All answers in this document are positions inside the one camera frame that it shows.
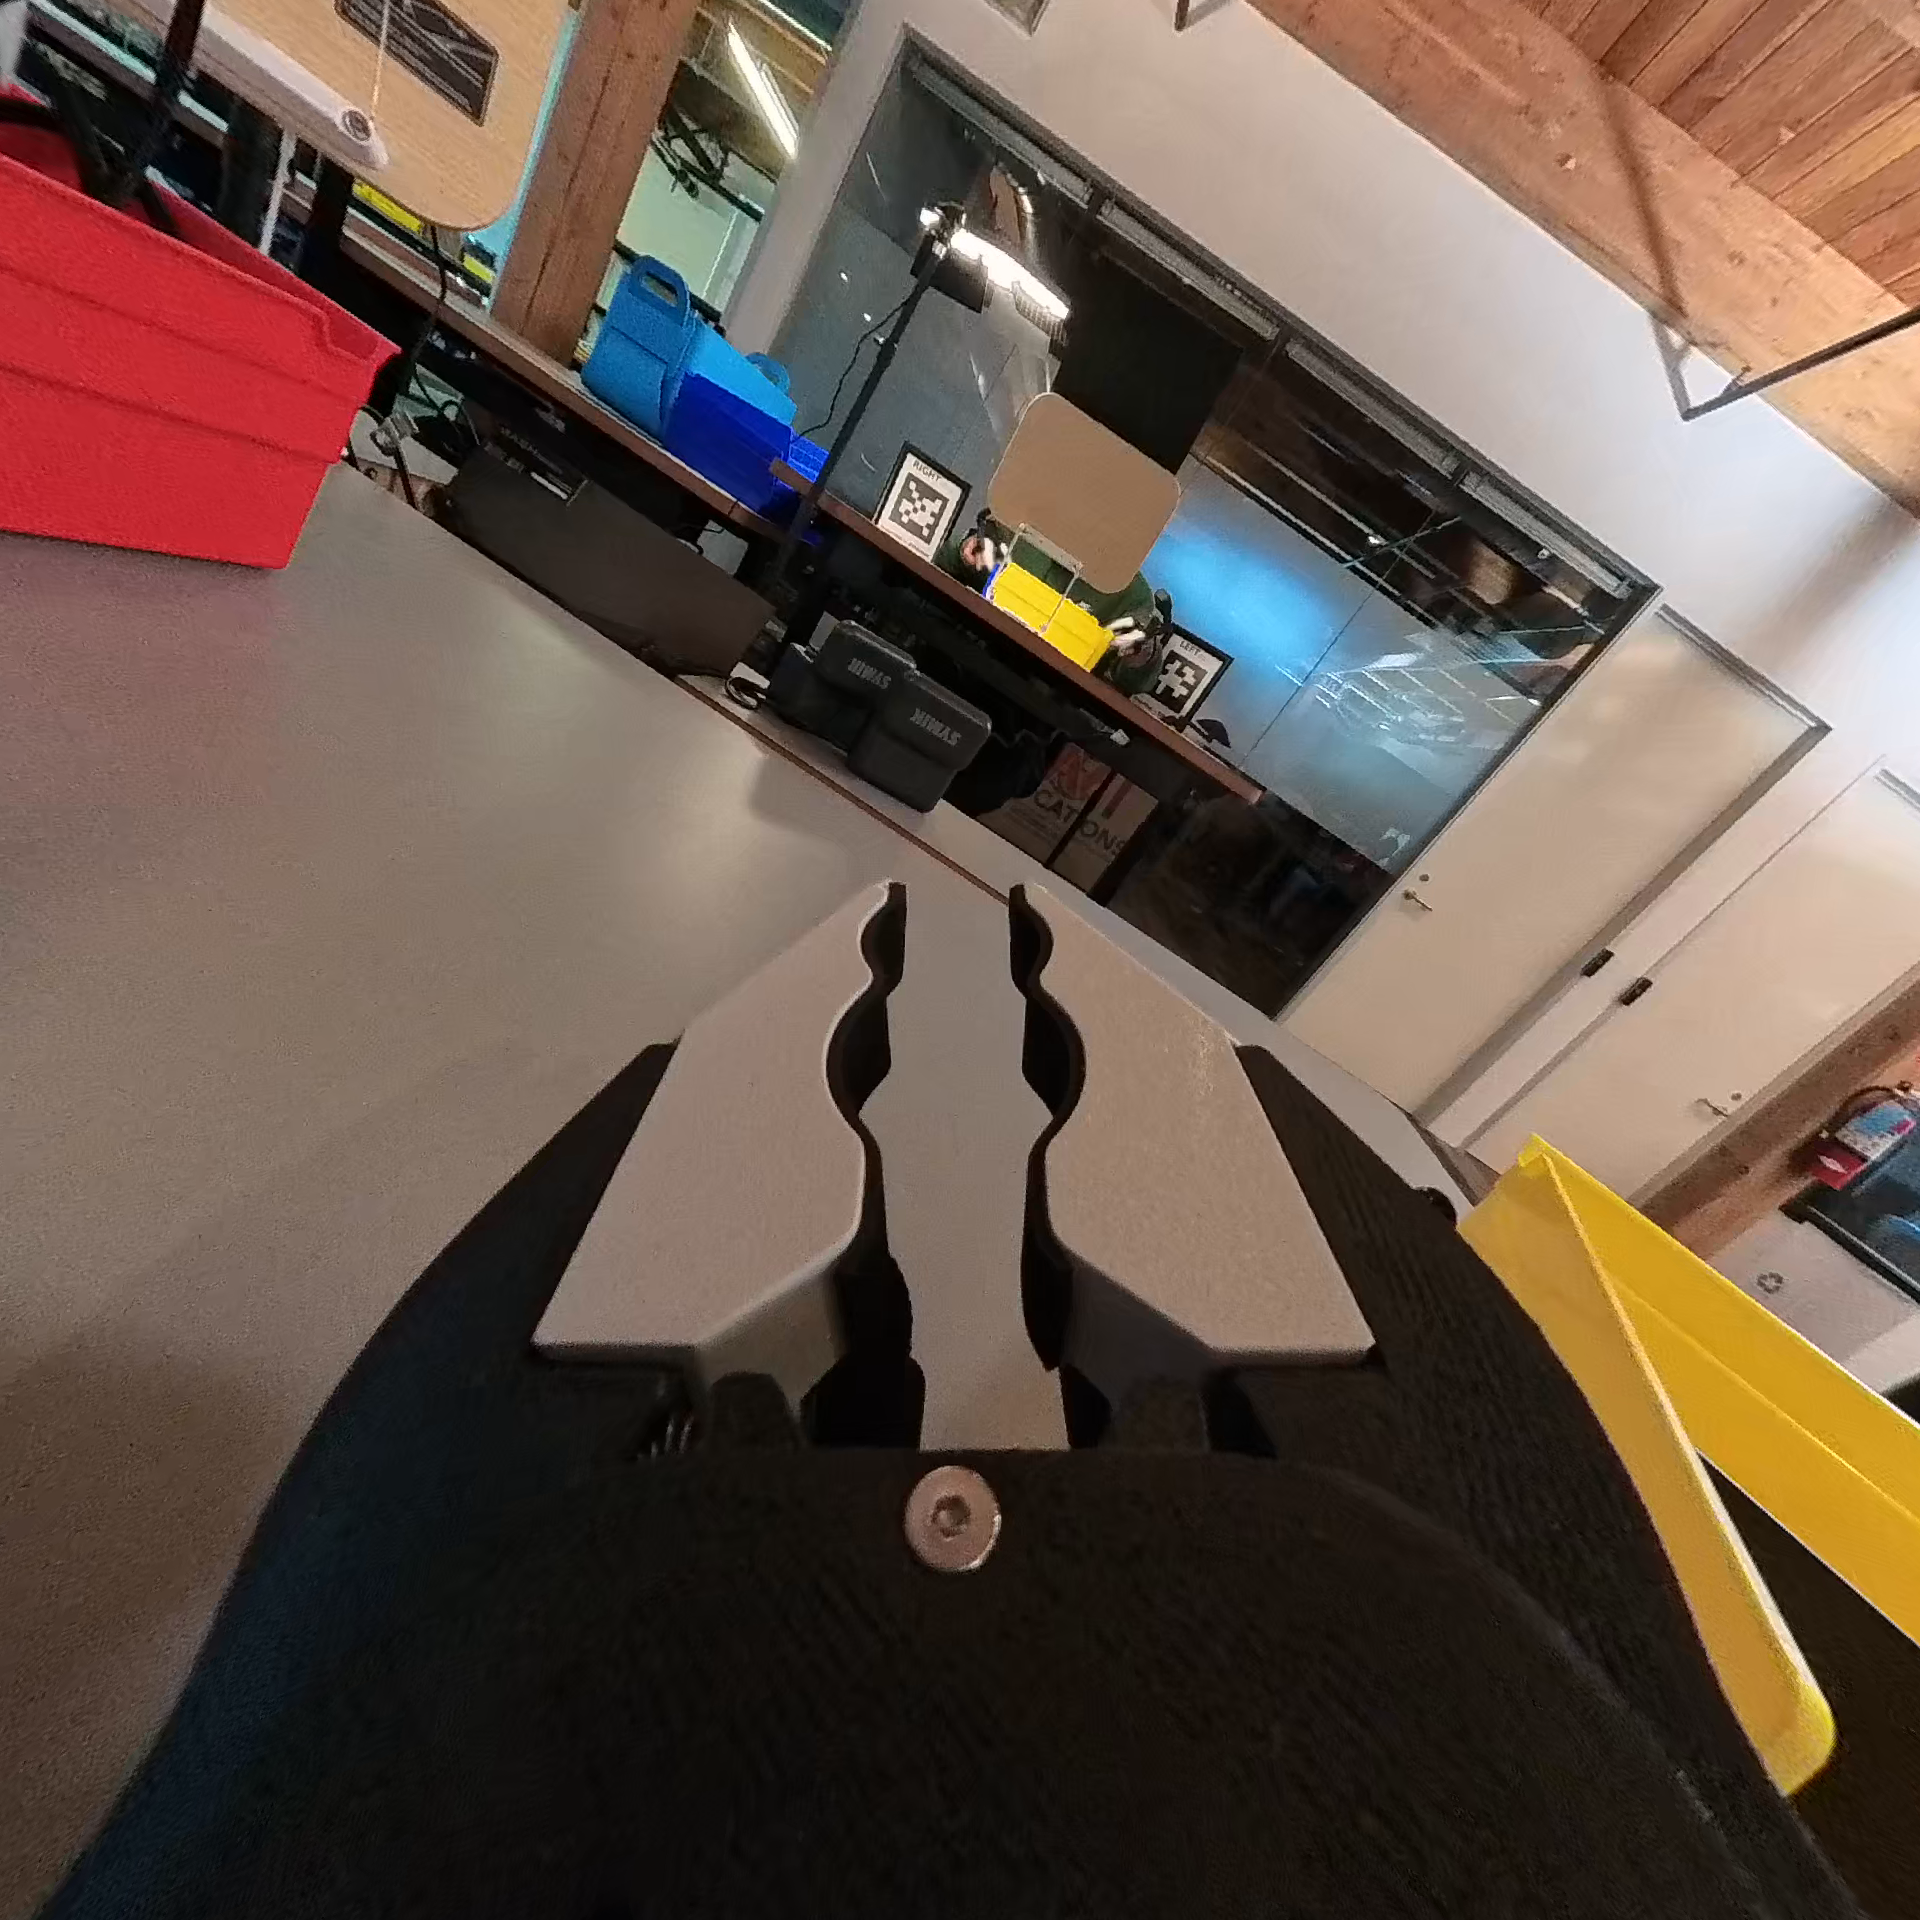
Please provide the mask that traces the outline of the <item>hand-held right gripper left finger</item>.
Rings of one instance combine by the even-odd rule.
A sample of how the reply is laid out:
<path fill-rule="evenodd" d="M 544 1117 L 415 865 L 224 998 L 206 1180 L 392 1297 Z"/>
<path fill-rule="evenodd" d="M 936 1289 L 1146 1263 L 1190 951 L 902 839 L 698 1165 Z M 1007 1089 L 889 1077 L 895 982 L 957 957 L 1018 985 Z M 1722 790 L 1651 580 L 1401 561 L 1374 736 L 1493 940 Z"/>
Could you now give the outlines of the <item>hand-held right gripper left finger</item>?
<path fill-rule="evenodd" d="M 537 1320 L 539 1356 L 814 1388 L 854 1348 L 843 1297 L 885 1253 L 862 1111 L 890 1064 L 902 960 L 904 886 L 874 881 L 687 1023 Z"/>

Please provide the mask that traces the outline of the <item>large yellow plastic bin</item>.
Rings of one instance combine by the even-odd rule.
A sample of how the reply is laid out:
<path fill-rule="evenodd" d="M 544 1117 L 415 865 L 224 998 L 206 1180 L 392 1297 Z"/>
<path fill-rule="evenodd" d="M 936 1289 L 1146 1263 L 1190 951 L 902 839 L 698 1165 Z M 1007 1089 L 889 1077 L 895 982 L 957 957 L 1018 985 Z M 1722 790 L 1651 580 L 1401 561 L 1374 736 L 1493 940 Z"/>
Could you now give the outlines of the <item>large yellow plastic bin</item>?
<path fill-rule="evenodd" d="M 1767 1775 L 1802 1789 L 1832 1710 L 1709 1470 L 1914 1641 L 1914 1420 L 1538 1135 L 1459 1234 L 1619 1455 Z"/>

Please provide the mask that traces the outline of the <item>cardboard box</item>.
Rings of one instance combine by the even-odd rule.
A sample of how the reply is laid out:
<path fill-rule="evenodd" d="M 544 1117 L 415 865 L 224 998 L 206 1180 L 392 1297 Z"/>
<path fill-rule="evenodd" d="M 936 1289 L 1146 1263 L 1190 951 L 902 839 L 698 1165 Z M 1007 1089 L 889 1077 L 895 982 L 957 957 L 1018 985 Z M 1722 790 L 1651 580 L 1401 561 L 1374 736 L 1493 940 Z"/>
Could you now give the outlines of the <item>cardboard box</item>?
<path fill-rule="evenodd" d="M 978 821 L 1049 873 L 1093 894 L 1112 876 L 1155 807 L 1145 786 L 1103 758 L 1063 744 L 1031 792 L 991 807 Z"/>

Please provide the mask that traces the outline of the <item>white door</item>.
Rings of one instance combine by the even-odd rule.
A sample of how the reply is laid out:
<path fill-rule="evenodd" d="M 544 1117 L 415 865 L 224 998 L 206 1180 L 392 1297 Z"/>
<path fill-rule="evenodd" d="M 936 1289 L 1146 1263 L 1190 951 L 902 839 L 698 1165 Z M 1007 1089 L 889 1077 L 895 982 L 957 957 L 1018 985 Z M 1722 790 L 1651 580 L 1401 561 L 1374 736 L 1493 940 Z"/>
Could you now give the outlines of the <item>white door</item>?
<path fill-rule="evenodd" d="M 1543 1137 L 1639 1196 L 1917 962 L 1917 792 L 1862 775 L 1611 1001 L 1470 1141 Z"/>
<path fill-rule="evenodd" d="M 1280 1016 L 1433 1117 L 1829 724 L 1678 612 L 1611 639 Z"/>

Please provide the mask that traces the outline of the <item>black carrying case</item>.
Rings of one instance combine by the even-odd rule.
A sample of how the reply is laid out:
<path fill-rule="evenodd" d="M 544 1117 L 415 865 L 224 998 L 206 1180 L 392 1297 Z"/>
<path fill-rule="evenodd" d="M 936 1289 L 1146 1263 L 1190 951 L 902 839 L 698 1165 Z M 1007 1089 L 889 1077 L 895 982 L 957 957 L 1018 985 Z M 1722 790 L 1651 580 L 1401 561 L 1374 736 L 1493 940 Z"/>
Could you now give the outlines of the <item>black carrying case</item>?
<path fill-rule="evenodd" d="M 911 670 L 869 711 L 848 749 L 848 767 L 885 797 L 926 814 L 945 799 L 990 738 L 985 711 Z"/>
<path fill-rule="evenodd" d="M 874 630 L 823 614 L 806 641 L 785 646 L 766 702 L 775 717 L 846 753 L 890 692 L 918 670 Z"/>

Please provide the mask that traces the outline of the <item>printed marker card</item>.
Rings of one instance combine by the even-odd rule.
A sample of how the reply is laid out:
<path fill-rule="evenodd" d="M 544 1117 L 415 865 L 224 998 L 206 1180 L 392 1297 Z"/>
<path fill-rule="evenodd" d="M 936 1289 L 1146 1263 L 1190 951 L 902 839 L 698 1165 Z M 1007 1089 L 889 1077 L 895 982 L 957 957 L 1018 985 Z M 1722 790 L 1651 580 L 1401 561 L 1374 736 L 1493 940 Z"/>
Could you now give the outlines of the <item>printed marker card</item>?
<path fill-rule="evenodd" d="M 1231 664 L 1230 654 L 1175 621 L 1161 641 L 1153 679 L 1138 702 L 1161 722 L 1184 729 Z"/>
<path fill-rule="evenodd" d="M 965 476 L 904 441 L 871 509 L 871 522 L 902 551 L 935 565 L 969 494 Z"/>

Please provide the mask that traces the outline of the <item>glass partition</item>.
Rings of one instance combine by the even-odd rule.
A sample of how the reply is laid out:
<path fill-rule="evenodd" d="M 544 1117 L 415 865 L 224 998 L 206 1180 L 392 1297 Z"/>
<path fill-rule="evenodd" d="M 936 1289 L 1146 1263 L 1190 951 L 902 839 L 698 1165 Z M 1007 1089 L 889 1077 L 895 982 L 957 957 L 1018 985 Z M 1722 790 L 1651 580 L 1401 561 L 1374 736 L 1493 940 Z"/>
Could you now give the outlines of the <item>glass partition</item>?
<path fill-rule="evenodd" d="M 806 439 L 846 417 L 944 200 L 1042 298 L 927 295 L 826 494 L 871 517 L 911 441 L 971 482 L 954 536 L 1042 394 L 1176 476 L 1135 573 L 1234 658 L 1179 729 L 1264 792 L 1159 807 L 1110 900 L 1278 1014 L 1650 586 L 911 38 L 775 335 Z"/>

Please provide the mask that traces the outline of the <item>white recycling bin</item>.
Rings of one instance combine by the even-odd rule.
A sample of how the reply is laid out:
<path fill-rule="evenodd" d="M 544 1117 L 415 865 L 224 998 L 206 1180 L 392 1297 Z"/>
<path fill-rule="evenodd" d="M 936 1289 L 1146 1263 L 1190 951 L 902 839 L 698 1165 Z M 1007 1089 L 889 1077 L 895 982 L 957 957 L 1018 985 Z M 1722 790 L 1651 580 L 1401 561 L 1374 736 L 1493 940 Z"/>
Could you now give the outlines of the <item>white recycling bin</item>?
<path fill-rule="evenodd" d="M 1914 1325 L 1914 1297 L 1817 1224 L 1763 1216 L 1709 1263 L 1835 1360 Z"/>

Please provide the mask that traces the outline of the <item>large black box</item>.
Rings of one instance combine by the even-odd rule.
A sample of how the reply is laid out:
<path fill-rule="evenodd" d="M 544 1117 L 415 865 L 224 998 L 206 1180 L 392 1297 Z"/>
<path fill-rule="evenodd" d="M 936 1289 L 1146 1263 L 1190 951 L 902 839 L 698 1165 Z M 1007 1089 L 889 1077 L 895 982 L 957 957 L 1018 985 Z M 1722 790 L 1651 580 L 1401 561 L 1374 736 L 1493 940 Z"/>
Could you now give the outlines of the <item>large black box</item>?
<path fill-rule="evenodd" d="M 594 482 L 552 489 L 477 449 L 439 494 L 439 520 L 615 646 L 670 679 L 721 679 L 771 606 Z"/>

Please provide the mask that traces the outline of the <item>red fire extinguisher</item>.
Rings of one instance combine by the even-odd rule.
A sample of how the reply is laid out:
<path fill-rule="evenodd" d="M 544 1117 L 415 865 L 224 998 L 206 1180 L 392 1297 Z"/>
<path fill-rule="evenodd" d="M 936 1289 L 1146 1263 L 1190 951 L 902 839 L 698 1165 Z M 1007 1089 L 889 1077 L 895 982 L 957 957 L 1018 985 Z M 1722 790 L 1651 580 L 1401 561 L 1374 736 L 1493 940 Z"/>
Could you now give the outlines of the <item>red fire extinguisher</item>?
<path fill-rule="evenodd" d="M 1913 1086 L 1861 1088 L 1814 1128 L 1808 1142 L 1808 1177 L 1831 1191 L 1843 1191 L 1894 1154 L 1914 1126 Z"/>

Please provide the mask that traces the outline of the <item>blue plastic bin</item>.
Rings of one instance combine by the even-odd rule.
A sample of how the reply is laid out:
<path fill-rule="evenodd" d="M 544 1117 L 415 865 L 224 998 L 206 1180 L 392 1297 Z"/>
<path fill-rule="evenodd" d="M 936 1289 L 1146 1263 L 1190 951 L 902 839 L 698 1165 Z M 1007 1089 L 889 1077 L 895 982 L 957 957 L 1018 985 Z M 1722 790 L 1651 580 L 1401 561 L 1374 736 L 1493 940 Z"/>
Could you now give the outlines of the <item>blue plastic bin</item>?
<path fill-rule="evenodd" d="M 795 402 L 779 386 L 741 393 L 687 373 L 664 420 L 664 445 L 743 509 L 791 520 L 799 494 L 823 472 L 826 447 L 792 428 Z"/>

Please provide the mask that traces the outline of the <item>blue tote bag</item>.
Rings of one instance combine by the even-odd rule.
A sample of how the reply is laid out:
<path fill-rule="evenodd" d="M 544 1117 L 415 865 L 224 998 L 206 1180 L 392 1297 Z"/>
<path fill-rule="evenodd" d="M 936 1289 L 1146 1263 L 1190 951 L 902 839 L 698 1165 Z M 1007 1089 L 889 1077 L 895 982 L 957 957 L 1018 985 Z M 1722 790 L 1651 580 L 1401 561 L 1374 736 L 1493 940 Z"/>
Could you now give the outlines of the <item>blue tote bag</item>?
<path fill-rule="evenodd" d="M 675 410 L 685 376 L 791 424 L 797 410 L 785 369 L 744 354 L 703 320 L 683 277 L 656 256 L 638 256 L 619 277 L 587 360 L 583 384 L 610 410 L 658 444 Z"/>

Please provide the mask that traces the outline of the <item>black light stand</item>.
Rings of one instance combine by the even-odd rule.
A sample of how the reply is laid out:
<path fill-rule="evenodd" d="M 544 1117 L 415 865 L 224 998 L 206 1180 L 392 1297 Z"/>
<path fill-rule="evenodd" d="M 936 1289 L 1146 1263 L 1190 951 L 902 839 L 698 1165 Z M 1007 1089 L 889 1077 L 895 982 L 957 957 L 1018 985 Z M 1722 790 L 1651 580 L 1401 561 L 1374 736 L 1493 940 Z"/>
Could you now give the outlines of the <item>black light stand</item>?
<path fill-rule="evenodd" d="M 962 252 L 962 241 L 974 240 L 978 240 L 978 233 L 965 225 L 965 213 L 957 204 L 944 200 L 931 210 L 931 223 L 922 230 L 913 253 L 913 277 L 907 295 L 882 329 L 880 342 L 871 354 L 871 364 L 865 366 L 863 378 L 853 394 L 846 417 L 826 441 L 823 464 L 817 472 L 805 482 L 799 504 L 785 522 L 783 540 L 775 553 L 776 584 L 792 568 L 809 527 L 817 517 L 830 479 L 857 437 L 863 414 L 873 406 L 873 397 L 897 359 L 904 333 L 927 295 L 942 295 L 974 313 L 985 309 L 990 298 L 987 270 L 978 264 L 978 260 L 967 257 Z"/>

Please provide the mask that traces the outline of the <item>red plastic bin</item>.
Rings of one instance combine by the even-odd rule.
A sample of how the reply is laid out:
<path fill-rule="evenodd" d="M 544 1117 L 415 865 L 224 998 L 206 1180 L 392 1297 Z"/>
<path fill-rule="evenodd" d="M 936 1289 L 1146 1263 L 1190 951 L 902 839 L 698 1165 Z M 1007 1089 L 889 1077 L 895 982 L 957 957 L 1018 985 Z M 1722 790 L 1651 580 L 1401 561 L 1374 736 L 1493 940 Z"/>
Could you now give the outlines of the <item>red plastic bin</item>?
<path fill-rule="evenodd" d="M 282 568 L 398 344 L 166 185 L 82 180 L 6 89 L 3 529 Z"/>

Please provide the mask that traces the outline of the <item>wooden post with red stickers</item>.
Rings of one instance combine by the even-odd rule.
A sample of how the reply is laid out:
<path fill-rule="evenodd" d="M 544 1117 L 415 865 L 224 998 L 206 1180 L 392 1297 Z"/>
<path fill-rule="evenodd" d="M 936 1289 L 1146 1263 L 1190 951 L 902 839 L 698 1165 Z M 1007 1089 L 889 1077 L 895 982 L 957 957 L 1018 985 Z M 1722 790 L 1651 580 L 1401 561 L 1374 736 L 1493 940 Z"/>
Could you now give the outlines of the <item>wooden post with red stickers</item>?
<path fill-rule="evenodd" d="M 1810 1181 L 1817 1128 L 1867 1088 L 1914 1082 L 1914 1031 L 1894 1036 L 1880 1014 L 1767 1094 L 1686 1167 L 1648 1191 L 1635 1208 L 1694 1254 L 1714 1261 L 1746 1230 L 1781 1210 Z"/>

